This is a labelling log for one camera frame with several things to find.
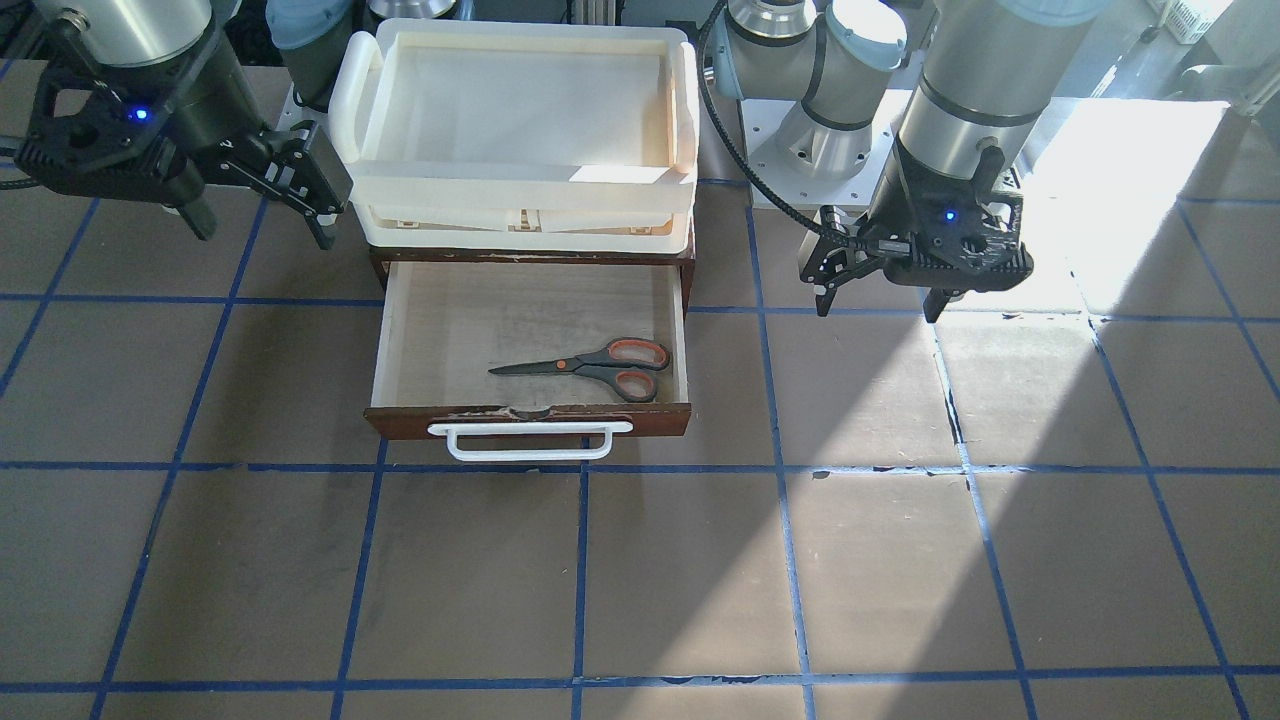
metal cylinder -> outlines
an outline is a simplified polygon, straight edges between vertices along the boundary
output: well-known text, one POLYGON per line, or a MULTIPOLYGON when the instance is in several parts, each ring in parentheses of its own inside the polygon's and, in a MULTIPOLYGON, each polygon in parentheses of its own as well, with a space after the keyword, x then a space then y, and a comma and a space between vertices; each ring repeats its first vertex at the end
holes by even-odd
MULTIPOLYGON (((799 100, 813 76, 818 40, 808 33, 791 45, 762 45, 730 29, 727 51, 742 97, 799 100)), ((723 77, 717 65, 717 78, 723 77)))
POLYGON ((454 0, 369 0, 369 12, 379 19, 439 18, 453 9, 454 0))
POLYGON ((739 27, 772 40, 804 35, 818 18, 813 0, 728 0, 727 9, 739 27))
POLYGON ((1037 24, 997 0, 942 5, 924 81, 947 100, 991 115, 1027 115, 1048 104, 1085 33, 1037 24))
POLYGON ((1011 164, 1093 19, 1110 0, 941 0, 938 29, 899 141, 934 172, 969 178, 982 147, 1011 164))
MULTIPOLYGON (((847 129, 847 126, 861 124, 876 117, 876 109, 884 97, 884 90, 888 88, 890 77, 897 63, 887 69, 883 65, 868 64, 837 42, 837 31, 832 23, 824 24, 828 36, 827 50, 823 53, 822 78, 808 97, 809 111, 829 124, 844 126, 847 129)), ((906 42, 905 26, 902 42, 906 42)))
POLYGON ((209 0, 35 0, 45 20, 83 23, 81 38, 104 65, 163 63, 200 40, 212 18, 209 0))
POLYGON ((993 138, 1004 150, 1005 160, 1012 163, 1033 127, 1036 118, 1004 127, 960 119, 916 90, 897 138, 911 155, 938 174, 968 179, 978 169, 980 142, 993 138))

wooden drawer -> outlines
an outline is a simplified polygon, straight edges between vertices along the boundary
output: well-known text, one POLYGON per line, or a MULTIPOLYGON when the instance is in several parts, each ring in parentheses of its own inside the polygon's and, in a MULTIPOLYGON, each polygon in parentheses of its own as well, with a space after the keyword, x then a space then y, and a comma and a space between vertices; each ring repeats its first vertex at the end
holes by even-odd
POLYGON ((684 434, 690 404, 680 268, 392 263, 365 418, 388 439, 454 428, 451 451, 457 434, 612 434, 626 424, 625 434, 684 434), (671 350, 653 402, 626 402, 577 375, 488 372, 590 352, 622 336, 671 350))

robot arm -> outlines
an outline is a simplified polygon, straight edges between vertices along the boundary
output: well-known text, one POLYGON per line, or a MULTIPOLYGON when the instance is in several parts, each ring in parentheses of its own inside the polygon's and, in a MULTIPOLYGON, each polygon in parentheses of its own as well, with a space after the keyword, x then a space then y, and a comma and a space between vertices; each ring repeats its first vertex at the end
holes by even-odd
POLYGON ((159 202, 207 240, 206 183, 293 208, 317 245, 351 178, 314 122, 273 132, 209 0, 36 0, 58 47, 37 86, 15 165, 55 192, 159 202), (59 115, 64 91, 88 94, 59 115))
MULTIPOLYGON (((800 279, 814 286, 819 315, 827 314, 842 284, 877 270, 890 282, 931 288, 925 301, 931 323, 951 299, 966 291, 1009 290, 1030 275, 1034 264, 1020 238, 1021 197, 1009 169, 1093 19, 1108 4, 938 0, 941 19, 923 74, 870 206, 858 218, 833 206, 822 208, 819 223, 800 217, 740 163, 767 197, 810 229, 800 251, 800 279)), ((721 24, 727 23, 740 37, 751 31, 750 23, 742 22, 750 15, 744 8, 773 17, 814 12, 813 0, 722 0, 713 18, 726 5, 730 18, 721 24)), ((831 0, 826 24, 840 27, 846 40, 859 40, 854 49, 863 49, 865 63, 873 56, 868 46, 888 44, 901 32, 901 22, 899 28, 891 27, 883 12, 887 8, 868 0, 831 0)), ((722 37, 728 40, 713 45, 717 87, 726 86, 722 73, 754 72, 751 63, 744 68, 722 59, 745 55, 737 47, 741 40, 722 37)), ((742 91, 759 85, 741 77, 727 83, 739 97, 750 96, 742 91)), ((878 102, 884 85, 864 81, 849 92, 878 102)), ((780 132, 786 131, 785 122, 780 132)))

white drawer handle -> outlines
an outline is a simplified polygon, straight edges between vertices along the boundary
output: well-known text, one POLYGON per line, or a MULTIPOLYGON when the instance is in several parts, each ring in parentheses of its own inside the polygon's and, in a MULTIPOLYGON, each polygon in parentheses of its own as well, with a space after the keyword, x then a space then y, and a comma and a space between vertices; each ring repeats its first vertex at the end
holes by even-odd
POLYGON ((599 423, 438 423, 426 432, 444 437, 449 455, 463 462, 532 462, 544 460, 599 460, 613 450, 613 433, 628 433, 626 420, 599 423), (462 450, 460 437, 474 436, 571 436, 604 433, 600 447, 547 450, 462 450))

grid line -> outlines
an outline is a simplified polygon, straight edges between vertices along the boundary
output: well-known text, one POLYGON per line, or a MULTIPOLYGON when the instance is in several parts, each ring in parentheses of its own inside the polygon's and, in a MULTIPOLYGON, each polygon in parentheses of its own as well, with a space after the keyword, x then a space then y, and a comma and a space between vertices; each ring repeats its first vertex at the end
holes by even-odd
POLYGON ((1222 282, 1222 274, 1217 272, 1217 268, 1213 265, 1213 259, 1210 258, 1208 251, 1204 249, 1204 243, 1201 242, 1199 233, 1196 232, 1196 225, 1192 223, 1192 218, 1188 215, 1187 208, 1179 204, 1178 214, 1183 218, 1183 224, 1187 227, 1187 234, 1189 234, 1192 242, 1196 243, 1196 250, 1204 261, 1208 274, 1213 277, 1213 284, 1217 286, 1217 291, 1222 295, 1222 301, 1226 302, 1226 309, 1231 313, 1231 318, 1239 327, 1240 334, 1244 336, 1244 342, 1249 346, 1249 352, 1253 354, 1253 359, 1258 363, 1258 369, 1262 370, 1262 377, 1266 378, 1267 384, 1271 386, 1271 395, 1280 401, 1280 386, 1276 384, 1275 375, 1272 375, 1271 369, 1267 368, 1267 361, 1262 357, 1262 351, 1258 350, 1258 343, 1253 341, 1253 333, 1249 332, 1249 327, 1245 325, 1244 319, 1240 318, 1240 310, 1236 307, 1235 301, 1231 300, 1231 295, 1226 291, 1226 283, 1222 282))
MULTIPOLYGON (((769 437, 773 445, 773 471, 778 492, 778 520, 782 525, 782 548, 786 556, 787 588, 791 593, 791 619, 796 634, 796 656, 801 675, 810 675, 809 634, 804 623, 804 603, 800 598, 800 575, 796 571, 795 538, 791 532, 791 502, 787 496, 786 462, 782 456, 782 427, 778 420, 778 398, 773 386, 773 356, 769 350, 769 325, 764 314, 764 283, 760 279, 760 254, 755 241, 755 214, 746 204, 746 240, 751 252, 751 282, 755 286, 756 324, 760 333, 760 360, 764 374, 764 393, 769 407, 769 437)), ((806 720, 817 720, 813 687, 804 685, 804 711, 806 720)))
POLYGON ((1030 675, 1027 673, 1027 662, 1023 657, 1021 643, 1018 639, 1018 628, 1014 624, 1014 610, 1009 602, 1009 593, 1005 589, 1004 573, 1000 570, 1000 556, 996 552, 996 541, 987 519, 987 509, 982 501, 982 489, 978 487, 978 475, 973 470, 973 461, 969 456, 969 446, 964 438, 964 428, 960 424, 960 410, 956 407, 955 392, 951 386, 951 374, 947 370, 946 357, 942 351, 942 338, 938 336, 936 325, 927 323, 929 336, 933 340, 934 364, 938 370, 938 382, 942 384, 942 401, 947 409, 947 421, 951 425, 951 437, 955 439, 956 452, 960 455, 960 464, 964 468, 966 484, 969 486, 969 500, 973 503, 974 516, 978 521, 978 534, 982 538, 983 553, 987 559, 987 568, 991 571, 991 580, 996 589, 996 602, 1000 605, 1000 616, 1005 624, 1005 634, 1009 637, 1009 652, 1014 660, 1014 671, 1018 687, 1023 693, 1023 705, 1027 708, 1028 720, 1038 720, 1036 710, 1036 697, 1032 693, 1030 675))
MULTIPOLYGON (((87 470, 87 471, 164 471, 172 468, 172 462, 129 462, 129 461, 74 461, 74 460, 0 460, 0 470, 87 470)), ((376 465, 371 462, 360 464, 241 464, 241 462, 180 462, 178 470, 183 473, 209 473, 214 470, 228 470, 241 468, 248 473, 374 473, 376 465)), ((783 471, 790 474, 826 473, 844 475, 964 475, 966 470, 960 465, 918 466, 918 465, 783 465, 783 471)), ((1243 477, 1280 477, 1280 468, 1213 468, 1213 466, 1174 466, 1155 465, 1142 468, 1137 465, 973 465, 975 474, 1014 474, 1014 473, 1051 473, 1065 475, 1243 475, 1243 477)), ((549 475, 576 474, 577 468, 572 465, 388 465, 385 473, 393 474, 524 474, 539 471, 549 475)), ((768 474, 777 470, 774 465, 591 465, 593 473, 620 475, 620 474, 724 474, 749 475, 768 474)))
MULTIPOLYGON (((227 333, 227 325, 230 322, 232 310, 234 305, 230 302, 239 291, 241 281, 244 278, 244 270, 248 268, 248 259, 253 254, 253 245, 257 240, 259 229, 262 227, 262 219, 266 215, 266 200, 259 201, 257 214, 253 218, 253 225, 250 229, 248 238, 244 242, 244 251, 241 254, 239 266, 236 269, 236 277, 232 279, 230 290, 227 293, 227 302, 223 306, 221 318, 218 322, 218 329, 214 332, 212 342, 209 346, 209 354, 205 357, 205 365, 200 373, 200 380, 196 383, 196 391, 192 395, 191 405, 187 409, 187 416, 182 425, 182 434, 178 437, 178 445, 173 451, 173 461, 169 466, 169 473, 165 475, 164 486, 160 489, 160 497, 156 500, 155 511, 151 514, 151 527, 147 529, 146 539, 142 543, 142 555, 138 559, 137 569, 133 573, 133 582, 129 587, 129 594, 124 602, 124 611, 120 614, 120 623, 115 630, 115 638, 111 642, 111 651, 106 659, 106 666, 102 669, 102 683, 104 685, 111 683, 115 678, 115 669, 120 661, 120 653, 124 651, 124 641, 129 634, 129 626, 133 621, 133 612, 137 609, 138 598, 142 594, 142 583, 146 579, 147 569, 151 564, 151 548, 155 546, 156 536, 160 532, 160 521, 164 518, 165 507, 169 503, 169 497, 173 493, 174 483, 177 482, 179 469, 182 466, 182 456, 187 450, 187 442, 191 439, 192 428, 196 424, 196 415, 200 413, 200 404, 204 400, 205 389, 209 387, 209 378, 212 375, 214 363, 218 360, 218 351, 221 347, 223 337, 227 333)), ((90 712, 90 720, 100 720, 102 716, 102 707, 106 705, 108 692, 101 689, 93 698, 93 707, 90 712)))
MULTIPOLYGON (((1233 666, 1239 676, 1276 676, 1280 665, 1233 666)), ((1221 676, 1217 665, 1138 665, 1112 667, 1028 669, 1032 680, 1100 680, 1117 678, 1198 678, 1221 676)), ((397 691, 539 691, 588 688, 680 688, 722 685, 882 685, 910 683, 992 683, 1018 680, 1016 670, 945 670, 929 673, 814 673, 764 675, 632 675, 608 678, 383 678, 347 680, 125 680, 125 682, 49 682, 0 683, 0 696, 123 693, 266 693, 397 691)))
MULTIPOLYGON (((1201 261, 1204 263, 1204 266, 1212 275, 1213 282, 1222 296, 1222 300, 1226 302, 1228 310, 1231 313, 1233 322, 1238 324, 1239 329, 1245 334, 1245 340, 1252 346, 1252 338, 1249 337, 1244 324, 1240 322, 1240 315, 1235 309, 1235 304, 1231 301, 1229 293, 1226 292, 1226 287, 1222 284, 1221 278, 1217 274, 1217 270, 1212 266, 1208 254, 1204 252, 1203 246, 1201 245, 1198 237, 1196 236, 1196 231, 1190 225, 1190 220, 1187 215, 1185 208, 1183 206, 1180 200, 1176 201, 1175 205, 1178 208, 1179 215, 1183 219, 1183 224, 1187 227, 1188 234, 1192 237, 1192 242, 1199 251, 1201 261)), ((1094 352, 1097 354, 1100 364, 1102 365, 1102 370, 1106 374, 1107 384, 1111 387, 1111 393, 1115 396, 1116 405, 1120 409, 1120 415, 1124 418, 1125 428, 1129 432, 1129 438, 1133 442, 1134 451, 1138 454, 1138 461, 1144 470, 1143 475, 1146 477, 1147 486, 1151 489, 1152 500, 1156 502, 1161 523, 1164 524, 1165 532, 1169 536, 1169 542, 1172 546, 1174 555, 1178 559, 1178 564, 1183 571, 1187 587, 1192 593, 1192 600, 1196 603, 1196 611, 1199 614, 1201 623, 1204 625, 1204 632, 1206 634, 1208 634, 1210 644, 1213 647, 1213 655, 1217 659, 1221 675, 1226 680, 1228 689, 1231 693, 1233 702, 1235 702, 1235 708, 1240 716, 1240 720, 1251 720, 1249 710, 1244 702, 1244 696, 1240 692, 1239 683, 1235 680, 1235 673, 1230 665, 1230 661, 1226 657, 1226 651, 1222 646, 1222 641, 1217 634, 1217 629, 1213 625, 1213 619, 1208 611, 1208 603, 1204 601, 1204 596, 1199 588, 1199 582, 1196 579, 1196 574, 1192 570, 1190 561, 1188 560, 1187 553, 1183 548, 1181 539, 1178 534, 1178 528, 1174 524, 1174 518, 1170 514, 1167 505, 1165 503, 1164 492, 1160 488, 1160 479, 1157 477, 1157 473, 1153 471, 1153 468, 1151 465, 1151 459, 1147 456, 1147 451, 1142 445, 1142 434, 1138 432, 1138 425, 1133 419, 1133 414, 1129 411, 1129 404, 1125 400, 1123 388, 1120 387, 1120 378, 1116 375, 1115 366, 1111 364, 1111 357, 1107 355, 1106 345, 1102 341, 1102 333, 1098 329, 1098 325, 1105 323, 1105 320, 1097 315, 1092 315, 1088 313, 1088 297, 1084 293, 1084 286, 1080 283, 1080 278, 1076 275, 1074 268, 1071 268, 1070 273, 1071 273, 1071 281, 1075 283, 1075 290, 1080 299, 1080 307, 1085 313, 1084 314, 1084 318, 1087 320, 1085 324, 1089 331, 1089 338, 1093 342, 1094 352)), ((1262 366, 1262 369, 1263 373, 1266 373, 1265 365, 1262 366)))
MULTIPOLYGON (((582 438, 582 448, 589 441, 582 438)), ((584 460, 577 475, 577 566, 573 580, 573 692, 570 720, 582 720, 582 674, 586 656, 586 553, 590 539, 591 469, 584 460)))
POLYGON ((79 247, 90 223, 93 222, 93 214, 97 213, 99 204, 100 201, 95 197, 84 210, 84 217, 81 219, 79 227, 76 228, 76 234, 72 236, 72 242, 67 246, 67 252, 63 254, 63 260, 58 264, 58 269, 54 270, 54 277, 49 279, 49 286, 40 299, 36 314, 32 315, 31 323, 27 325, 27 332, 22 336, 18 347, 14 348, 13 355, 9 357, 9 365, 5 368, 4 374, 0 375, 0 398, 9 389, 9 383, 13 382, 13 375, 18 372, 18 365, 22 364, 22 357, 27 354, 27 347, 31 346, 32 338, 36 337, 36 329, 40 328, 40 322, 45 319, 45 313, 49 311, 49 304, 58 291, 58 283, 63 282, 63 274, 67 273, 67 268, 72 264, 76 249, 79 247))
MULTIPOLYGON (((40 301, 45 295, 38 292, 0 292, 0 301, 40 301)), ((90 295, 90 293, 54 293, 51 302, 148 302, 157 305, 223 305, 225 297, 202 295, 90 295)), ((361 297, 234 297, 232 304, 241 305, 283 305, 283 306, 317 306, 317 307, 381 307, 383 300, 361 297)), ((792 307, 782 305, 745 306, 745 305, 691 305, 689 311, 696 315, 813 315, 813 307, 792 307)), ((951 307, 948 315, 992 315, 992 316, 1028 316, 1028 318, 1080 318, 1076 310, 989 310, 984 307, 951 307)), ((890 318, 915 318, 919 310, 902 307, 832 307, 831 315, 836 316, 890 316, 890 318)), ((1133 314, 1088 314, 1091 318, 1103 322, 1124 323, 1185 323, 1185 324, 1280 324, 1280 316, 1249 316, 1239 318, 1222 315, 1133 315, 1133 314)))
POLYGON ((351 609, 347 612, 347 629, 342 639, 342 656, 338 660, 338 680, 333 691, 333 705, 329 717, 342 717, 342 705, 346 700, 347 675, 351 671, 351 656, 356 650, 356 632, 360 629, 360 607, 365 600, 365 580, 369 578, 369 556, 374 547, 374 529, 378 524, 378 503, 383 493, 383 469, 387 464, 385 438, 378 441, 378 461, 374 464, 374 482, 369 488, 369 509, 365 511, 365 532, 360 542, 360 560, 356 564, 356 583, 351 591, 351 609))
POLYGON ((1124 416, 1129 437, 1133 441, 1134 450, 1138 452, 1138 460, 1142 462, 1143 468, 1148 469, 1146 473, 1147 486, 1151 488, 1152 498, 1160 511, 1161 523, 1165 525, 1165 532, 1169 534, 1174 555, 1178 557, 1178 564, 1183 570, 1187 587, 1190 589, 1192 600, 1196 602, 1196 610, 1201 616, 1206 633, 1208 634, 1210 644, 1213 646, 1213 655, 1217 657, 1220 673, 1226 679, 1228 688, 1231 691, 1231 698, 1235 701, 1235 707, 1240 714, 1240 720, 1249 720, 1249 710, 1244 705, 1244 697, 1240 694, 1240 687, 1235 682, 1235 675, 1228 662, 1226 651, 1224 650, 1222 641, 1213 625, 1213 619, 1210 616, 1208 605, 1204 602, 1204 596, 1199 589, 1199 583, 1196 580, 1196 574, 1192 571, 1190 562, 1183 550, 1181 539, 1179 539, 1178 529, 1174 525, 1174 518, 1169 512, 1169 507, 1165 505, 1165 497, 1160 489, 1160 482, 1157 480, 1156 474, 1149 471, 1151 462, 1147 459, 1147 451, 1142 446, 1142 437, 1138 433, 1138 427, 1134 424, 1133 415, 1129 413, 1129 405, 1124 398, 1124 392, 1120 389, 1120 380, 1115 374, 1115 368, 1111 365, 1111 359, 1107 356, 1106 347, 1102 343, 1102 336, 1098 333, 1098 329, 1092 320, 1089 322, 1089 331, 1093 346, 1101 359, 1102 369, 1111 386, 1111 392, 1115 395, 1116 402, 1120 405, 1120 414, 1124 416))

